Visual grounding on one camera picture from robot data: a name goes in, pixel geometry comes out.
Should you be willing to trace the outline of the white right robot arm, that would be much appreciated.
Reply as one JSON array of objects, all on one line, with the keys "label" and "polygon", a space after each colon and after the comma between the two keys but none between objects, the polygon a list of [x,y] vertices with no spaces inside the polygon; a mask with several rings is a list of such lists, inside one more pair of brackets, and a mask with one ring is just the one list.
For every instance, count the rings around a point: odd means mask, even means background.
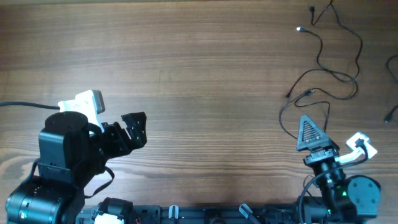
[{"label": "white right robot arm", "polygon": [[347,177],[344,170],[365,163],[377,154],[365,134],[357,132],[346,142],[349,154],[307,115],[300,118],[297,150],[310,152],[303,163],[314,178],[297,201],[299,223],[366,223],[378,216],[381,185],[365,175]]}]

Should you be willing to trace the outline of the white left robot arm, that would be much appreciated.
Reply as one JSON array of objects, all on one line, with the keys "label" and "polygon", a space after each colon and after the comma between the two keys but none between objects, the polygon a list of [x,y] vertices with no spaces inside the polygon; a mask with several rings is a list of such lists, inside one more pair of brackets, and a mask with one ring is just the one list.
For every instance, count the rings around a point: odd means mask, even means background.
[{"label": "white left robot arm", "polygon": [[147,142],[143,112],[122,116],[126,124],[92,124],[75,111],[45,120],[39,134],[40,157],[29,176],[6,201],[8,223],[74,223],[88,196],[91,179],[109,171],[108,160],[130,154]]}]

